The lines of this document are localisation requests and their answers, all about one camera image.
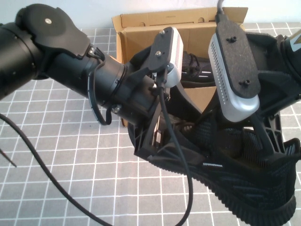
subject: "cardboard box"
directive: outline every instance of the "cardboard box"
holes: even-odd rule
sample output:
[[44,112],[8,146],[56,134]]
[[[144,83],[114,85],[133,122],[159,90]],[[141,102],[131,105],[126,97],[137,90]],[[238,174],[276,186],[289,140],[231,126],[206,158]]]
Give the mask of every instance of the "cardboard box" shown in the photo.
[[[229,20],[238,24],[244,22],[248,10],[248,8],[223,9]],[[127,63],[134,54],[150,46],[159,31],[169,26],[178,29],[185,51],[199,57],[209,58],[208,47],[215,33],[216,11],[216,8],[197,8],[115,16],[112,21],[117,32],[117,60]],[[211,100],[215,87],[186,89],[185,91],[203,111]]]

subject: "grid mat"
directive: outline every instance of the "grid mat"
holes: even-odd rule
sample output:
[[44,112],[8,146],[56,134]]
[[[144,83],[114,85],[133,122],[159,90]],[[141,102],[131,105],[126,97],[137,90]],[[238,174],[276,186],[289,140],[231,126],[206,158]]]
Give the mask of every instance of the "grid mat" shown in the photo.
[[[247,31],[291,35],[301,23],[245,24]],[[83,29],[92,43],[116,57],[114,29]],[[113,116],[100,126],[88,100],[53,80],[31,81],[0,102],[62,186],[85,208],[117,226],[172,226],[185,212],[186,177],[160,170],[133,155],[127,129]],[[301,139],[301,103],[281,112],[284,139]],[[94,226],[68,203],[17,134],[0,125],[0,226]],[[297,164],[297,210],[287,226],[301,221],[301,162]],[[194,203],[185,225],[243,226],[215,195],[194,181]]]

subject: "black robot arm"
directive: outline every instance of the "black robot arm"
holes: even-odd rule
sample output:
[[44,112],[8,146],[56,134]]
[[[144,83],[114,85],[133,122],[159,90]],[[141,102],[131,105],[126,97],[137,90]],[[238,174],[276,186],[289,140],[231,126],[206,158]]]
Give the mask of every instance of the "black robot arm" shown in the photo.
[[[282,225],[296,207],[295,165],[301,151],[298,139],[283,142],[279,112],[301,97],[301,32],[273,38],[245,33],[225,19],[219,4],[216,34],[225,76],[237,97],[248,101],[258,95],[260,101],[258,110],[242,121],[224,117],[217,93],[201,112],[180,83],[166,89],[171,27],[123,65],[94,48],[61,9],[41,4],[21,9],[15,23],[0,26],[0,99],[32,79],[52,78],[88,97],[101,124],[110,124],[111,112],[129,121],[135,155],[188,177],[189,201],[178,225],[191,210],[191,178],[212,189],[246,223]],[[107,109],[106,119],[97,104]],[[51,177],[47,167],[43,169]]]
[[49,77],[107,108],[107,117],[112,111],[134,125],[158,105],[154,80],[145,76],[151,48],[123,65],[94,48],[59,8],[21,9],[15,23],[0,26],[0,49],[0,99],[31,79]]

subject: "black cable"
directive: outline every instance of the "black cable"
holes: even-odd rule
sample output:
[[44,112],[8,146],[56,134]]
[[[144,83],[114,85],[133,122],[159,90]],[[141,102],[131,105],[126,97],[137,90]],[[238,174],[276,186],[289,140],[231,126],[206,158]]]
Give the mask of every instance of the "black cable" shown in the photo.
[[170,133],[170,136],[171,136],[172,140],[174,141],[174,145],[176,147],[178,155],[179,155],[179,157],[182,160],[182,164],[183,164],[183,167],[185,169],[185,172],[186,172],[186,175],[187,175],[187,180],[188,180],[189,197],[188,197],[187,208],[186,208],[185,214],[183,215],[182,219],[179,221],[178,224],[176,224],[176,226],[181,226],[187,220],[187,218],[188,218],[188,216],[190,214],[190,211],[191,211],[191,207],[192,207],[192,202],[193,202],[192,176],[190,174],[190,170],[189,170],[188,164],[186,162],[185,156],[183,154],[183,151],[181,149],[179,141],[178,141],[178,139],[177,139],[177,137],[176,137],[176,135],[174,133],[173,126],[172,126],[172,124],[170,122],[170,119],[169,119],[169,116],[168,116],[167,108],[166,108],[166,105],[165,105],[163,87],[160,87],[159,89],[160,89],[159,99],[160,99],[160,104],[161,104],[161,108],[162,108],[162,113],[164,115],[164,119],[165,119],[165,122],[166,122],[166,126],[167,126],[167,129],[168,129],[168,131]]
[[217,2],[217,13],[224,14],[224,10],[222,9],[222,3],[224,0],[218,0]]
[[39,156],[38,152],[35,150],[34,146],[30,142],[30,140],[27,138],[27,136],[23,133],[23,131],[8,117],[4,116],[0,113],[0,119],[2,119],[4,122],[6,122],[8,125],[10,125],[17,134],[20,135],[22,140],[26,143],[29,150],[32,152],[34,158],[37,160],[39,165],[42,167],[43,171],[46,173],[46,175],[49,177],[49,179],[52,181],[52,183],[56,186],[56,188],[62,193],[63,196],[65,196],[66,199],[69,200],[76,208],[78,208],[80,211],[82,211],[84,214],[86,214],[88,217],[92,218],[97,223],[104,225],[104,226],[112,226],[111,224],[101,220],[97,216],[95,216],[93,213],[89,212],[87,209],[85,209],[83,206],[81,206],[75,199],[73,199],[66,190],[63,189],[63,187],[57,182],[55,177],[51,174],[51,172],[48,170],[47,166]]
[[111,109],[110,108],[107,109],[106,120],[104,120],[97,105],[97,100],[95,95],[95,73],[98,69],[104,66],[105,60],[101,61],[100,59],[97,58],[97,61],[99,62],[99,65],[97,65],[97,67],[88,74],[88,89],[87,89],[88,99],[96,120],[102,125],[110,125],[112,122]]

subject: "black plastic bracket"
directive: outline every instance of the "black plastic bracket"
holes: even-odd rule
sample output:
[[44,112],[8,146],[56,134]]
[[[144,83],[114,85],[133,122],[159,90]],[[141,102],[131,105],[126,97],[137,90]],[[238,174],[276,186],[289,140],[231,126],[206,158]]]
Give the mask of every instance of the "black plastic bracket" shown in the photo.
[[261,144],[260,157],[267,158],[274,153],[285,153],[282,140],[280,112],[270,117],[261,117],[258,113],[251,116],[251,123]]
[[233,92],[242,98],[258,95],[261,85],[246,33],[235,22],[223,20],[216,27],[216,36]]
[[33,4],[21,9],[16,24],[33,36],[33,42],[45,52],[41,72],[60,53],[82,59],[89,50],[90,39],[81,32],[60,8]]

